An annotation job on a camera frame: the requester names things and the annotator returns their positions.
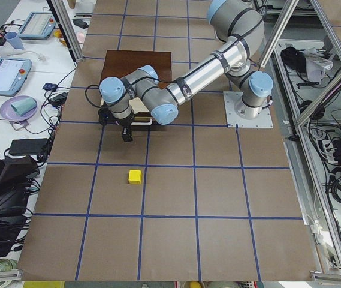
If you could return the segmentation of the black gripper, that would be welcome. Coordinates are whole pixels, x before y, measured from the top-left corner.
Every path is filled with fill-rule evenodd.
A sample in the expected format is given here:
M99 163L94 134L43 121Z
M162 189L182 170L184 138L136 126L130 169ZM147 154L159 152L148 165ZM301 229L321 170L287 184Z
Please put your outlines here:
M124 142L132 142L132 131L131 131L131 124L134 122L134 113L131 112L127 117L116 119L117 123L122 126L122 139Z

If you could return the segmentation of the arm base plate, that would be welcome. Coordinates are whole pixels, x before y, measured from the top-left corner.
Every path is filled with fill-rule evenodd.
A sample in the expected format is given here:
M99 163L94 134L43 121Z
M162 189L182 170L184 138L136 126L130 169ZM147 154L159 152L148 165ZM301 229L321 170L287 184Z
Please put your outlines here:
M224 91L224 106L227 127L230 128L273 128L273 121L266 100L260 107L249 107L242 102L242 92Z

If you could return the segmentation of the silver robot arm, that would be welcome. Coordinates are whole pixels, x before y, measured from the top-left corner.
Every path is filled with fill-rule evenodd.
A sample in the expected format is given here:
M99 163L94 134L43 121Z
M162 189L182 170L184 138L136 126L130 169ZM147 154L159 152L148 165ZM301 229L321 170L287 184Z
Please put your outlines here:
M250 58L264 38L264 16L243 1L212 1L207 21L223 45L166 87L158 86L160 79L150 65L121 78L102 80L100 122L103 125L116 122L122 127L123 140L130 142L134 122L131 100L139 98L154 121L167 125L177 118L179 106L222 75L242 91L235 104L236 114L244 119L256 118L266 107L264 102L273 89L273 80L267 73L250 67Z

